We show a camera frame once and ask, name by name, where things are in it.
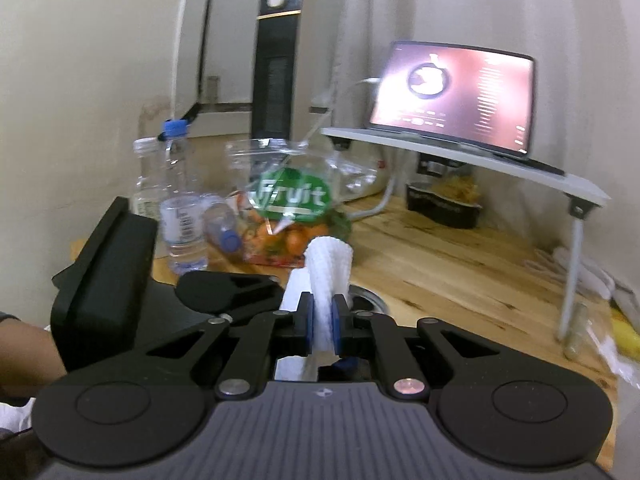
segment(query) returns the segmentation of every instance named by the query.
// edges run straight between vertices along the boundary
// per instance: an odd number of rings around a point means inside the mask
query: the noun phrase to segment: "circular pad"
[[[138,384],[96,384],[78,397],[78,413],[96,424],[122,424],[146,412],[151,399]]]
[[[167,454],[197,431],[205,413],[202,391],[167,361],[106,361],[44,388],[33,407],[36,436],[54,456],[88,467]]]
[[[566,397],[545,383],[513,381],[494,391],[494,406],[513,420],[536,424],[562,415],[566,409]]]
[[[595,460],[612,421],[609,399],[593,381],[507,351],[465,360],[437,410],[463,448],[516,467]]]

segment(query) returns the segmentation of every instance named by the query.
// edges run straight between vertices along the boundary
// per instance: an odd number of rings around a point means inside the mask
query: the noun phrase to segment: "plastic bag of fruit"
[[[238,190],[244,259],[258,265],[302,267],[313,238],[347,241],[351,222],[339,209],[341,197],[376,172],[341,160],[335,150],[282,139],[230,142],[226,157]]]

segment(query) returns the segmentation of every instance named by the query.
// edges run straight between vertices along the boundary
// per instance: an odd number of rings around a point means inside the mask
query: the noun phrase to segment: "yellow object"
[[[472,176],[447,177],[442,182],[434,184],[431,191],[443,198],[449,198],[463,204],[476,204],[480,198],[478,186]]]
[[[630,359],[640,361],[640,335],[634,330],[625,315],[612,308],[611,325],[618,352]]]

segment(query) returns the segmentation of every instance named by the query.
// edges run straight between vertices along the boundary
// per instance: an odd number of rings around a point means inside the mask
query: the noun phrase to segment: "plastic water bottle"
[[[160,205],[162,234],[169,251],[169,267],[176,274],[207,268],[207,245],[202,227],[200,190],[191,167],[188,122],[164,123],[164,200]]]
[[[204,232],[207,242],[226,256],[239,256],[242,240],[238,234],[236,214],[225,199],[214,194],[202,197]]]
[[[136,190],[131,200],[132,211],[136,215],[153,218],[160,222],[160,201],[162,186],[158,168],[160,143],[155,137],[137,139],[133,142],[133,152],[140,160],[140,176],[136,181]],[[155,257],[166,256],[166,247],[162,240],[162,230],[158,229]]]

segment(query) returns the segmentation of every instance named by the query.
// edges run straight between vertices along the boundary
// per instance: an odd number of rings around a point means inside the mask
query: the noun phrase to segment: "laptop screen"
[[[534,61],[437,43],[393,44],[370,127],[527,156]]]

